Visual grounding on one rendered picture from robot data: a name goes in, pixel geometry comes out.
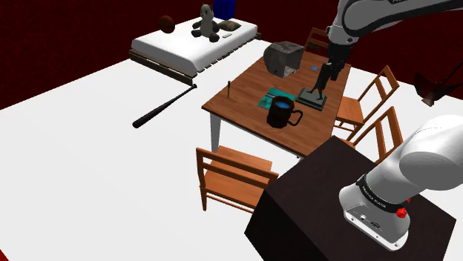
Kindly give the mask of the olive pillow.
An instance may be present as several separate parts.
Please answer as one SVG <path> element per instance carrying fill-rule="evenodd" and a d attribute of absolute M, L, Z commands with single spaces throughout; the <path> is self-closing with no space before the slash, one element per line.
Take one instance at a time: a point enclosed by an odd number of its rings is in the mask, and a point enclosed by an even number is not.
<path fill-rule="evenodd" d="M 237 30 L 238 28 L 241 27 L 241 24 L 239 24 L 237 22 L 229 21 L 229 20 L 222 21 L 218 25 L 219 25 L 221 30 L 224 30 L 224 31 L 227 31 L 227 32 L 235 31 L 235 30 Z"/>

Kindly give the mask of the dark robot stand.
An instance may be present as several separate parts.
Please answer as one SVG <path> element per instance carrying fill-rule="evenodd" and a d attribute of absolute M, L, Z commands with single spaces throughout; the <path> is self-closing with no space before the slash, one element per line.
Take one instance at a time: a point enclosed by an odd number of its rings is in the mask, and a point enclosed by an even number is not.
<path fill-rule="evenodd" d="M 409 236 L 388 251 L 344 218 L 338 194 L 374 163 L 332 137 L 266 188 L 245 235 L 263 261 L 443 261 L 456 219 L 418 195 Z"/>

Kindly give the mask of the white bed with wooden frame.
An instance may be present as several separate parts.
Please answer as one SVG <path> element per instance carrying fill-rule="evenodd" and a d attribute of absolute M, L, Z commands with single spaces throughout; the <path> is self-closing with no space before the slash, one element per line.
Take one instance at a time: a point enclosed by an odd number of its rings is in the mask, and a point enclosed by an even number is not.
<path fill-rule="evenodd" d="M 157 30 L 134 39 L 128 51 L 130 59 L 186 85 L 192 85 L 198 73 L 246 43 L 261 39 L 256 24 L 234 19 L 240 27 L 230 32 L 220 30 L 220 40 L 212 43 L 207 37 L 192 36 L 192 25 L 198 21 L 195 18 L 179 23 L 173 33 Z"/>

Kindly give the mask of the grey boxy appliance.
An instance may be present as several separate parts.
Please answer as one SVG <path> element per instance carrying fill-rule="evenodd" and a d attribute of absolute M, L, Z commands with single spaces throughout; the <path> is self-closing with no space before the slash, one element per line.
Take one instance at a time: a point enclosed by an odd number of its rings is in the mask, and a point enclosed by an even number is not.
<path fill-rule="evenodd" d="M 299 44 L 274 42 L 264 50 L 263 60 L 269 73 L 284 79 L 300 68 L 303 53 Z"/>

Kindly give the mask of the dark figure statue on base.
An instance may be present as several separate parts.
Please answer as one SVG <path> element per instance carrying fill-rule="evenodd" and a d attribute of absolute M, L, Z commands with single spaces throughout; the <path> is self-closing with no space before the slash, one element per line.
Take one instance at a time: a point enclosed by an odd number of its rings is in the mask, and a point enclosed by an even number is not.
<path fill-rule="evenodd" d="M 296 102 L 301 103 L 302 105 L 309 106 L 316 110 L 322 111 L 327 100 L 324 89 L 326 83 L 332 75 L 332 63 L 328 62 L 321 66 L 321 71 L 318 75 L 318 79 L 313 88 L 304 87 L 297 98 Z"/>

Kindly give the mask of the dark mug with blue inside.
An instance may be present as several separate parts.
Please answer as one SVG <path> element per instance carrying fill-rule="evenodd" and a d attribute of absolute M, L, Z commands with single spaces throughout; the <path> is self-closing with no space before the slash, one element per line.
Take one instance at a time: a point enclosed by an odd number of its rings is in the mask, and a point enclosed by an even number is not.
<path fill-rule="evenodd" d="M 290 121 L 293 113 L 299 113 L 300 116 L 296 123 Z M 303 117 L 301 110 L 295 110 L 294 101 L 286 96 L 275 96 L 269 107 L 269 113 L 266 122 L 273 128 L 284 128 L 287 125 L 296 126 Z"/>

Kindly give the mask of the dark red angular object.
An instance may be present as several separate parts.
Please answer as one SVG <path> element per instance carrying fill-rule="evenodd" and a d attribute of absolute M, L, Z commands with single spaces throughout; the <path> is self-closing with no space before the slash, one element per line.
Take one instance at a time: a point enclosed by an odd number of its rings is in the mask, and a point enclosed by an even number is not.
<path fill-rule="evenodd" d="M 419 72 L 415 73 L 413 86 L 416 89 L 416 93 L 422 98 L 423 103 L 429 107 L 434 106 L 435 101 L 440 100 L 443 96 L 453 92 L 458 87 L 462 86 L 463 83 L 448 84 L 450 77 L 463 65 L 463 61 L 460 62 L 453 71 L 440 82 L 433 82 L 426 76 Z"/>

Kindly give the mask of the teal book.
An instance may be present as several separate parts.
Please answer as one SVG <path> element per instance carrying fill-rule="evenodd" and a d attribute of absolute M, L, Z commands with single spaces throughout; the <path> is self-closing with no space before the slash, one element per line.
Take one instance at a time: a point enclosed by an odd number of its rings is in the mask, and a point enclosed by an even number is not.
<path fill-rule="evenodd" d="M 272 100 L 276 96 L 285 96 L 292 101 L 295 100 L 295 95 L 292 95 L 290 93 L 284 92 L 282 90 L 278 90 L 277 88 L 272 87 L 266 95 L 258 102 L 257 106 L 263 109 L 268 110 L 272 104 Z"/>

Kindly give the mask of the brown ball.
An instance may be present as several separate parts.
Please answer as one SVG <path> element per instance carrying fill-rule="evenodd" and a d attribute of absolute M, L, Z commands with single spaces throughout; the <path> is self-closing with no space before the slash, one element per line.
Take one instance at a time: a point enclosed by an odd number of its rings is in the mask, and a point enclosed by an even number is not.
<path fill-rule="evenodd" d="M 158 21 L 159 28 L 164 33 L 173 33 L 175 30 L 175 22 L 172 17 L 164 15 Z"/>

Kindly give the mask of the blue box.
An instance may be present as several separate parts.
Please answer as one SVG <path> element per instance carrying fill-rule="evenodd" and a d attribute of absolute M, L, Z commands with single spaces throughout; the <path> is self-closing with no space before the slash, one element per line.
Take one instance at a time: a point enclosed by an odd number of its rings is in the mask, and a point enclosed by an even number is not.
<path fill-rule="evenodd" d="M 236 0 L 214 0 L 214 16 L 222 20 L 234 18 Z"/>

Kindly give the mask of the wooden table with white legs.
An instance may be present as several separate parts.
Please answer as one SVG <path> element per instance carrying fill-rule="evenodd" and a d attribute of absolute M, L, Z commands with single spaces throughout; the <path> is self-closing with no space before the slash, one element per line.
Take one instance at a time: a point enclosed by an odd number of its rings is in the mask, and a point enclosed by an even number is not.
<path fill-rule="evenodd" d="M 303 112 L 302 119 L 295 127 L 270 127 L 266 122 L 268 111 L 257 104 L 272 87 L 295 96 L 304 87 L 314 87 L 319 72 L 311 70 L 311 66 L 320 67 L 326 61 L 326 57 L 305 52 L 299 70 L 283 79 L 270 74 L 263 59 L 258 59 L 231 81 L 229 99 L 226 85 L 202 106 L 210 113 L 211 150 L 215 152 L 218 149 L 220 123 L 225 121 L 296 156 L 308 156 L 332 135 L 351 65 L 346 64 L 337 80 L 326 84 L 324 93 L 327 100 L 322 111 L 299 103 L 295 105 L 297 110 Z"/>

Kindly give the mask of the panda plush toy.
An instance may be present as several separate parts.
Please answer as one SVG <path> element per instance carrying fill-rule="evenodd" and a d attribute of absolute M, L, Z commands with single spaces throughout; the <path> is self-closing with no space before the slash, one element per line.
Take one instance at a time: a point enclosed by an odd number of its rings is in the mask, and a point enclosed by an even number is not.
<path fill-rule="evenodd" d="M 192 36 L 194 38 L 204 36 L 208 38 L 210 42 L 218 42 L 220 37 L 217 33 L 220 30 L 220 26 L 214 21 L 213 7 L 210 4 L 202 4 L 200 8 L 200 18 L 200 21 L 192 25 Z"/>

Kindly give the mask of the wooden chair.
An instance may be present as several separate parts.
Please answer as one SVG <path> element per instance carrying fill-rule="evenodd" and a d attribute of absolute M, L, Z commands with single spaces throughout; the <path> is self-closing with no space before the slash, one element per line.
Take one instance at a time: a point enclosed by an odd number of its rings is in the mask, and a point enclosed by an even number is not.
<path fill-rule="evenodd" d="M 264 189 L 279 177 L 271 161 L 224 146 L 215 152 L 197 148 L 196 157 L 204 211 L 213 199 L 253 213 Z"/>
<path fill-rule="evenodd" d="M 393 146 L 387 150 L 385 139 L 384 139 L 384 130 L 382 127 L 382 120 L 387 119 L 389 123 L 389 129 L 393 141 Z M 403 138 L 401 135 L 401 129 L 398 123 L 396 116 L 395 108 L 391 106 L 388 108 L 380 117 L 378 117 L 354 142 L 347 141 L 342 139 L 343 142 L 348 144 L 350 147 L 355 148 L 355 146 L 371 131 L 375 131 L 377 148 L 378 148 L 378 159 L 375 160 L 375 164 L 378 165 L 383 162 L 397 147 L 403 143 Z"/>
<path fill-rule="evenodd" d="M 321 56 L 327 56 L 326 52 L 328 46 L 329 39 L 326 31 L 313 27 L 306 39 L 304 50 Z"/>
<path fill-rule="evenodd" d="M 386 92 L 380 78 L 384 76 L 390 84 L 391 90 Z M 367 114 L 364 114 L 361 109 L 361 100 L 365 97 L 368 91 L 373 87 L 378 91 L 380 96 L 379 103 Z M 396 77 L 388 65 L 377 74 L 377 76 L 368 84 L 363 93 L 357 98 L 343 96 L 336 116 L 336 121 L 339 124 L 334 124 L 334 127 L 350 132 L 347 141 L 350 141 L 364 124 L 378 111 L 378 109 L 395 93 L 400 87 Z"/>

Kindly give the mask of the black baseball bat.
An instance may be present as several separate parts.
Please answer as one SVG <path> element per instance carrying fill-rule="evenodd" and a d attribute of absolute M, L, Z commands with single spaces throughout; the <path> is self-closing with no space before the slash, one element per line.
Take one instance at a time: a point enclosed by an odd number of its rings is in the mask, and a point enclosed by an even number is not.
<path fill-rule="evenodd" d="M 184 95 L 186 95 L 188 92 L 190 92 L 191 90 L 194 90 L 197 88 L 197 85 L 196 84 L 193 84 L 189 89 L 185 90 L 184 92 L 182 92 L 181 94 L 179 94 L 178 96 L 175 96 L 173 99 L 165 102 L 164 104 L 158 106 L 157 108 L 151 110 L 150 112 L 148 112 L 147 114 L 141 116 L 140 118 L 138 118 L 137 120 L 135 120 L 133 123 L 132 123 L 132 126 L 134 128 L 140 128 L 141 126 L 143 126 L 146 122 L 150 121 L 151 119 L 153 119 L 155 116 L 157 116 L 158 114 L 160 114 L 161 112 L 163 112 L 166 108 L 168 108 L 171 104 L 173 104 L 175 101 L 177 101 L 178 99 L 180 99 L 181 97 L 183 97 Z"/>

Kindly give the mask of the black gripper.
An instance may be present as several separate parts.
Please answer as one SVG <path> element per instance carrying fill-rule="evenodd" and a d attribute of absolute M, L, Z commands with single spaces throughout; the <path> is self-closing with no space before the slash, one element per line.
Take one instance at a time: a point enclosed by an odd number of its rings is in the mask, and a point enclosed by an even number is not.
<path fill-rule="evenodd" d="M 352 52 L 352 44 L 336 44 L 330 42 L 326 54 L 329 58 L 329 63 L 332 64 L 330 79 L 336 81 L 338 74 L 344 68 L 344 65 Z"/>

